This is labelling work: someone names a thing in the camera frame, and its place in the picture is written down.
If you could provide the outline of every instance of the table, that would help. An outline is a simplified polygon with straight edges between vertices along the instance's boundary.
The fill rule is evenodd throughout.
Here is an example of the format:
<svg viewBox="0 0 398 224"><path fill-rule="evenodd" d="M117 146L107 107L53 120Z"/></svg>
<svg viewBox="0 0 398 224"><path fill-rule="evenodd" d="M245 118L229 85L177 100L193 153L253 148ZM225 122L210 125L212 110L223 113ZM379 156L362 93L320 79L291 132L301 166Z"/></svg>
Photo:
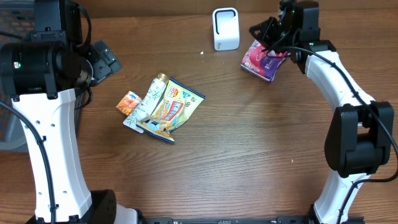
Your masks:
<svg viewBox="0 0 398 224"><path fill-rule="evenodd" d="M229 52L213 50L211 16L93 19L93 39L104 40L123 69L93 90L81 116L78 146L89 189L113 189L121 205L147 217L306 214L328 175L323 143L332 112L290 61L272 84L240 69L252 44L249 27L269 16L240 14L241 45ZM358 84L398 109L396 21L398 9L320 16L322 38L333 42ZM124 127L115 108L129 90L144 96L158 72L206 95L173 133L174 145ZM373 177L390 176L395 158L392 151ZM29 155L0 152L0 170L0 223L25 222L35 208ZM364 184L350 214L397 223L397 187L398 181Z"/></svg>

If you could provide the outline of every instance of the orange wrapper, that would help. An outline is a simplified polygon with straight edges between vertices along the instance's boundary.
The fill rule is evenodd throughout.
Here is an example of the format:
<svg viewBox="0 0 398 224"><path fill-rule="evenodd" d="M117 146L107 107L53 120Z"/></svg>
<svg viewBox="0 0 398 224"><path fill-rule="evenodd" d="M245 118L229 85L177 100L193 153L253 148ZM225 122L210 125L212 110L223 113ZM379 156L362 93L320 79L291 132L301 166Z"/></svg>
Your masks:
<svg viewBox="0 0 398 224"><path fill-rule="evenodd" d="M141 98L132 91L129 91L126 96L118 103L117 109L129 116L131 111L141 102Z"/></svg>

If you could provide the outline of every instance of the gold cap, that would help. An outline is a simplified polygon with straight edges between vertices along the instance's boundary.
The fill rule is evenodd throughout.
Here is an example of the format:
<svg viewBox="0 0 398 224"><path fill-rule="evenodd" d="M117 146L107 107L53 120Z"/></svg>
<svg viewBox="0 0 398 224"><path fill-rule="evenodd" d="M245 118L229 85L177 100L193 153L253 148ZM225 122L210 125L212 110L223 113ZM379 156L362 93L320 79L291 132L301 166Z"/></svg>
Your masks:
<svg viewBox="0 0 398 224"><path fill-rule="evenodd" d="M167 75L165 75L165 74L163 74L163 73L159 73L158 75L157 75L157 78L160 80L160 81L162 81L162 82L164 82L164 83L168 83L169 82L169 77L167 76Z"/></svg>

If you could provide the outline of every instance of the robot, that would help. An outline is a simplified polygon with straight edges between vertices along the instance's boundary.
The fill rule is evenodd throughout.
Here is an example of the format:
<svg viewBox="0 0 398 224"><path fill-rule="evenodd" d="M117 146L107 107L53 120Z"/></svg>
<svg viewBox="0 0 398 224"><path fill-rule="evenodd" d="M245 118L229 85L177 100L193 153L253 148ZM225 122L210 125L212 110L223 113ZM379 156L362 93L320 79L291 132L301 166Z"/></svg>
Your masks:
<svg viewBox="0 0 398 224"><path fill-rule="evenodd" d="M73 112L76 96L121 69L103 41L91 45L87 12L69 0L35 0L35 31L22 43L0 50L1 79L21 119L29 147L36 190L35 215L27 223L195 224L227 220L144 218L139 210L117 204L112 190L90 191L81 171ZM348 210L365 182L389 160L394 110L362 90L340 61L329 40L320 40L319 5L313 1L281 1L279 19L270 17L250 28L261 44L290 52L303 74L313 80L334 111L325 141L330 173L308 215L244 223L364 223ZM88 19L82 38L80 13ZM369 128L358 134L358 125Z"/></svg>

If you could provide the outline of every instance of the chip bag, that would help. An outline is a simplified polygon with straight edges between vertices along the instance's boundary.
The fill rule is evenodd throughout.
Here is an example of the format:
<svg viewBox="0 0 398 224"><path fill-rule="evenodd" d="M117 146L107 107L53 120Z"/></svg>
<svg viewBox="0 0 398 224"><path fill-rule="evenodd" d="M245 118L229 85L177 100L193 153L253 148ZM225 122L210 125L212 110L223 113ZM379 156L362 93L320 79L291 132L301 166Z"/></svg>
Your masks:
<svg viewBox="0 0 398 224"><path fill-rule="evenodd" d="M163 100L155 111L139 121L137 126L155 137L174 143L170 133L187 122L204 99L205 96L171 78Z"/></svg>

